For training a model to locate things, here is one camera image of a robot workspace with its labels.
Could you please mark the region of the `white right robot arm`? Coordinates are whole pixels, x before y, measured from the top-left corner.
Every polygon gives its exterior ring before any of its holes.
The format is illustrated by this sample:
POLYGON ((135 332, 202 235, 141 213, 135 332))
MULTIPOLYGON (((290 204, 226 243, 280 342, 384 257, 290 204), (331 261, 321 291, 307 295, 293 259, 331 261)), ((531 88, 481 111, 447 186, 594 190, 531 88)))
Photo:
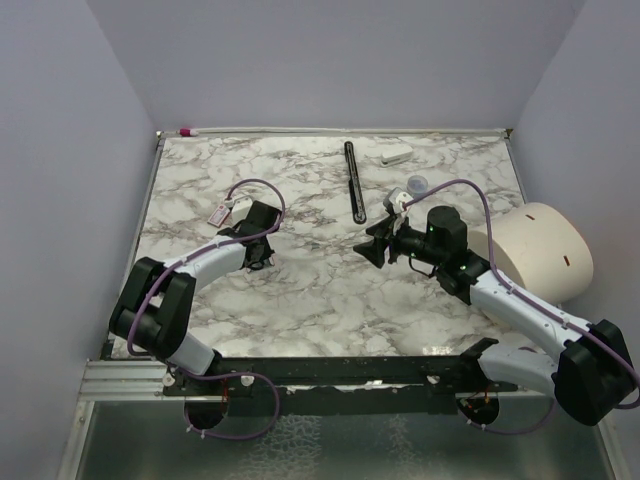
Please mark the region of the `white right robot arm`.
POLYGON ((499 317, 540 347, 545 355, 491 341, 477 357, 459 367, 461 383, 481 391, 504 381, 553 397, 574 420, 598 424, 623 408, 637 389, 621 330, 607 320, 589 323, 517 287, 467 243, 467 226, 450 206, 432 208, 425 230, 412 228, 406 215, 392 212, 368 227, 369 241, 354 251, 375 267, 401 256, 431 265, 431 277, 450 295, 499 317))

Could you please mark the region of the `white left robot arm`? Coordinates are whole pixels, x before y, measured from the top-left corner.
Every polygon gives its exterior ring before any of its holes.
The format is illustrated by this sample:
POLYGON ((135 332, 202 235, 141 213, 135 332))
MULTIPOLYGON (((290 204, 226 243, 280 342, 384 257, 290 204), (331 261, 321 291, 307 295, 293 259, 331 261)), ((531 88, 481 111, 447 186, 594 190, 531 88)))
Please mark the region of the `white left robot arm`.
POLYGON ((265 233, 278 229, 282 212, 260 201, 247 216, 221 230, 201 255, 193 251, 178 261, 137 260, 124 284, 109 321, 109 330, 152 357, 186 370, 186 382, 206 395, 220 385, 214 364, 220 354, 188 332, 192 304, 200 290, 242 269, 260 269, 273 254, 265 233))

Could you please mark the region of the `white stapler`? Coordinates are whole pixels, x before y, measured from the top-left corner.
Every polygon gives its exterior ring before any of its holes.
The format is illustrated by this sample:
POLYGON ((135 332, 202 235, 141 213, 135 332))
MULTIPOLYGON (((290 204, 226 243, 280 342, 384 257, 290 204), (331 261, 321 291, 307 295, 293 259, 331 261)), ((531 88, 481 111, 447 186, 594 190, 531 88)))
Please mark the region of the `white stapler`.
POLYGON ((410 146, 396 146, 393 149, 385 149, 379 158, 382 167, 390 167, 411 160, 414 150, 410 146))

